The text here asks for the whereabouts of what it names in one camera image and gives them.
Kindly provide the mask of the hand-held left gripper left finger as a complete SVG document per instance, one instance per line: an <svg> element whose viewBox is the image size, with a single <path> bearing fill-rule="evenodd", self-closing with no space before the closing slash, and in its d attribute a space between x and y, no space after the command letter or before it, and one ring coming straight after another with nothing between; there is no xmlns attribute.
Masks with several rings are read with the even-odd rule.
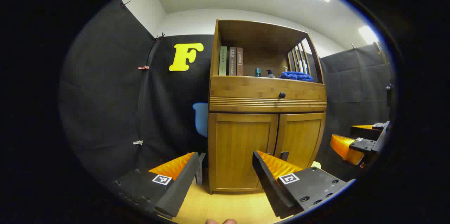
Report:
<svg viewBox="0 0 450 224"><path fill-rule="evenodd" d="M148 171L130 171L112 182L112 191L142 214L172 219L199 168L199 154L187 153Z"/></svg>

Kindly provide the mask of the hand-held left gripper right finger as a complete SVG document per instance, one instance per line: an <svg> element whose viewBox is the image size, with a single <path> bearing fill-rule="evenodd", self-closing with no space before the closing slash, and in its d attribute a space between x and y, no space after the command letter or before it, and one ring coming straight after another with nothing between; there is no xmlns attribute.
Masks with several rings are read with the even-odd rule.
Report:
<svg viewBox="0 0 450 224"><path fill-rule="evenodd" d="M302 216L342 194L355 179L345 182L318 167L299 168L261 151L252 166L275 216Z"/></svg>

